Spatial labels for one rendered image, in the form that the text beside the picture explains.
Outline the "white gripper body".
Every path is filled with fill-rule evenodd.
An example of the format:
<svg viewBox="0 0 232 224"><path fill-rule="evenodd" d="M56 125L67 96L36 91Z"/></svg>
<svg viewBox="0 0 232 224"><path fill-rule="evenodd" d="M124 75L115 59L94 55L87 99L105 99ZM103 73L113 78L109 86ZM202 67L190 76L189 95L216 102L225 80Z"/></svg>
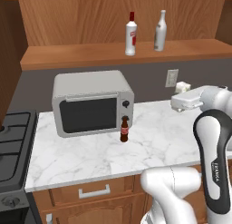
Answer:
<svg viewBox="0 0 232 224"><path fill-rule="evenodd" d="M171 108L177 112L201 108L203 102L200 100L202 89L194 89L184 93L173 95L170 100Z"/></svg>

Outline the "open wooden cabinet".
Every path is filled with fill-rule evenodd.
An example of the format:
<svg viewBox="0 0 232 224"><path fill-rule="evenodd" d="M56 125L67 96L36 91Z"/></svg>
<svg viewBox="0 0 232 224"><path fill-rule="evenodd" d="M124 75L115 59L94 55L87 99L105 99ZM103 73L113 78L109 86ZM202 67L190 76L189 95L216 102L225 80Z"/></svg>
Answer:
<svg viewBox="0 0 232 224"><path fill-rule="evenodd" d="M165 10L164 50L154 50ZM125 54L134 13L136 51ZM168 69L194 87L232 90L232 0L0 0L0 123L52 108L58 73L120 70L137 102L167 100Z"/></svg>

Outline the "brown cola bottle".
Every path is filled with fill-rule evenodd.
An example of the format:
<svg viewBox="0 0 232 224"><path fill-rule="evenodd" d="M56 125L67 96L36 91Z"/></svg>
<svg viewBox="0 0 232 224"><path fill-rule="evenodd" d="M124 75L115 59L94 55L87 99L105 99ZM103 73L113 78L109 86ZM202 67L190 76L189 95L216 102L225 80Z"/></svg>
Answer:
<svg viewBox="0 0 232 224"><path fill-rule="evenodd" d="M121 124L121 141L126 142L128 140L129 126L128 126L128 118L124 116L122 118Z"/></svg>

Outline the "plain white bottle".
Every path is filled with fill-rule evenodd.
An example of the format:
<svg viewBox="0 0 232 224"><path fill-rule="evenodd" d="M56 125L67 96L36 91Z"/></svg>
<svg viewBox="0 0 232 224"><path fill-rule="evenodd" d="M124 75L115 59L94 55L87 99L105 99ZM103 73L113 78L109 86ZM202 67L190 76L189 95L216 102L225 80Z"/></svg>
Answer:
<svg viewBox="0 0 232 224"><path fill-rule="evenodd" d="M160 11L160 20L156 26L155 40L154 40L154 50L161 52L164 50L165 39L167 34L167 24L165 21L166 11Z"/></svg>

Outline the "white bottle with red cap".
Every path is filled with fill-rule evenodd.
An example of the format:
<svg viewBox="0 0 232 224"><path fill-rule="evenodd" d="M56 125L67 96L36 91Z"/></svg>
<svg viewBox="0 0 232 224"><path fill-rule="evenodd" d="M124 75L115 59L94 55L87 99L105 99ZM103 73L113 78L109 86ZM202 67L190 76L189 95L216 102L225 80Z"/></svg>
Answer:
<svg viewBox="0 0 232 224"><path fill-rule="evenodd" d="M136 51L137 25L134 21L134 13L130 12L130 21L126 24L125 54L133 56Z"/></svg>

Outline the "grey microwave oven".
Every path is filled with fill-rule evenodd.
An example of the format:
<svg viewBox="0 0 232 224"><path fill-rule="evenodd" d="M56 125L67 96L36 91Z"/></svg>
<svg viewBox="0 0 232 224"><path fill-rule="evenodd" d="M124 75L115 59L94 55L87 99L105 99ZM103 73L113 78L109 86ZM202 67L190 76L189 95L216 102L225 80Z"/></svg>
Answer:
<svg viewBox="0 0 232 224"><path fill-rule="evenodd" d="M123 118L132 125L134 92L119 70L60 73L52 106L63 138L119 131Z"/></svg>

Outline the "wooden drawer front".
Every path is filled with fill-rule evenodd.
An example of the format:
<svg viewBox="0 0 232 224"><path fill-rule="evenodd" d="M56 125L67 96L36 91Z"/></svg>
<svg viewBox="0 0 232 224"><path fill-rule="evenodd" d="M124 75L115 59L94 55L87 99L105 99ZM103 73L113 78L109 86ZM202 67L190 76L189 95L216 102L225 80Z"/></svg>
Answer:
<svg viewBox="0 0 232 224"><path fill-rule="evenodd" d="M49 194L54 206L64 206L127 195L132 193L133 183L134 177L127 176L50 189Z"/></svg>

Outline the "black hob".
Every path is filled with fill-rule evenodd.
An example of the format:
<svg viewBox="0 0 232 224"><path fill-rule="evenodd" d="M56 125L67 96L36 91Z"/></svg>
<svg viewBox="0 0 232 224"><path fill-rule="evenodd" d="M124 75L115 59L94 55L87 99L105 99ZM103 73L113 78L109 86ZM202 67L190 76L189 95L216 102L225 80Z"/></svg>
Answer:
<svg viewBox="0 0 232 224"><path fill-rule="evenodd" d="M0 224L24 224L30 208L24 185L37 124L36 111L9 112L0 131ZM8 196L20 202L10 208Z"/></svg>

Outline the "black hob knob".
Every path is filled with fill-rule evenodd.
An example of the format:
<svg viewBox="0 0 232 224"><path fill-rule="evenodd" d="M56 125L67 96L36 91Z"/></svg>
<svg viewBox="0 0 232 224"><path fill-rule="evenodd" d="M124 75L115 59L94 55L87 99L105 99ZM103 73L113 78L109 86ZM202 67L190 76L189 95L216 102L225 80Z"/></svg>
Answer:
<svg viewBox="0 0 232 224"><path fill-rule="evenodd" d="M20 200L18 198L12 196L8 196L2 199L2 203L10 208L14 208L19 202Z"/></svg>

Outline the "white wall socket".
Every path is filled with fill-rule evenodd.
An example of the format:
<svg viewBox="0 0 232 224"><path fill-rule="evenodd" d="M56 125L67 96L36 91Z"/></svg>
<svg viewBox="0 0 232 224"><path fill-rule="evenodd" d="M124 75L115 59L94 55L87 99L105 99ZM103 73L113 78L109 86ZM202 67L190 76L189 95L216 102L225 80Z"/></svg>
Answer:
<svg viewBox="0 0 232 224"><path fill-rule="evenodd" d="M166 78L166 87L175 87L178 79L178 69L168 69Z"/></svg>

